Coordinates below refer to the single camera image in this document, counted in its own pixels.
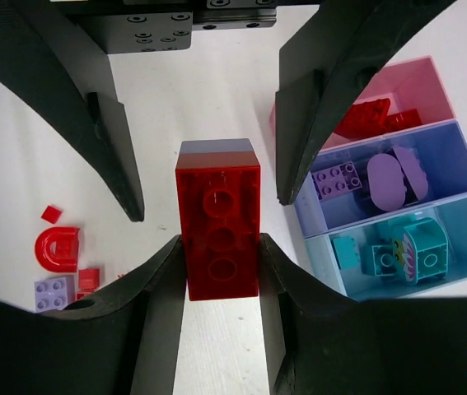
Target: black metal bracket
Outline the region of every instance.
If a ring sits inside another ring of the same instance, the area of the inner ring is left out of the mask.
[[[177,236],[65,310],[0,302],[0,394],[171,394],[185,279]],[[265,234],[259,284],[271,393],[467,393],[467,299],[358,303]]]
[[[291,204],[376,72],[455,0],[326,0],[279,54],[277,189]],[[313,0],[0,1],[0,82],[100,174],[132,221],[144,204],[107,53],[187,49],[192,30],[270,27]]]

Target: red plastic piece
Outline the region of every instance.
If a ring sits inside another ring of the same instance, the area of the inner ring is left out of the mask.
[[[35,257],[42,267],[54,273],[77,270],[79,228],[48,228],[35,241]]]
[[[353,140],[385,134],[388,132],[385,128],[385,120],[389,107],[390,99],[378,99],[352,105],[334,133]]]
[[[100,287],[100,269],[81,269],[77,274],[77,288],[94,291]]]
[[[416,109],[410,109],[402,113],[389,115],[385,121],[385,127],[389,132],[397,132],[399,130],[416,128],[422,126],[420,114]]]
[[[260,165],[255,153],[182,154],[176,186],[189,299],[257,296]]]
[[[63,211],[59,210],[57,207],[47,206],[43,211],[41,218],[47,222],[50,222],[51,224],[55,224],[59,220],[61,214],[63,214]]]
[[[88,290],[77,292],[76,300],[80,300],[81,298],[84,298],[85,296],[88,296],[88,295],[92,295],[92,292],[89,292]]]

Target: purple oval piece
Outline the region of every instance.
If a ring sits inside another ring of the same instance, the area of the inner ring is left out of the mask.
[[[374,155],[367,164],[372,202],[383,211],[394,211],[405,203],[404,173],[391,155]]]
[[[396,158],[398,158],[402,171],[409,181],[411,189],[418,200],[423,200],[429,192],[429,183],[427,182],[427,175],[422,170],[420,162],[414,155],[414,152],[405,148],[404,146],[393,146]]]

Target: purple lego brick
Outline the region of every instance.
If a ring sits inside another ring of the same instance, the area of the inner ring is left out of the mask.
[[[394,211],[405,203],[407,189],[401,165],[391,155],[374,155],[367,164],[368,186],[372,202],[383,211]]]
[[[74,301],[74,276],[35,282],[35,312],[61,310]]]
[[[208,154],[220,152],[253,151],[249,138],[227,138],[222,140],[190,140],[182,142],[180,154]]]
[[[403,146],[393,146],[392,151],[396,155],[414,195],[418,200],[423,200],[429,192],[429,182],[418,158],[414,152]]]
[[[336,198],[362,187],[352,162],[343,163],[312,174],[319,198]]]

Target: pink storage bin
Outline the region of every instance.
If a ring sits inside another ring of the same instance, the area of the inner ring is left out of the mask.
[[[390,99],[388,115],[416,109],[423,126],[455,118],[455,112],[430,56],[383,67],[371,79],[354,104],[385,98]],[[275,104],[273,104],[270,114],[270,125],[275,133]],[[341,147],[355,141],[367,141],[371,138],[376,137],[351,140],[332,133],[321,150]]]

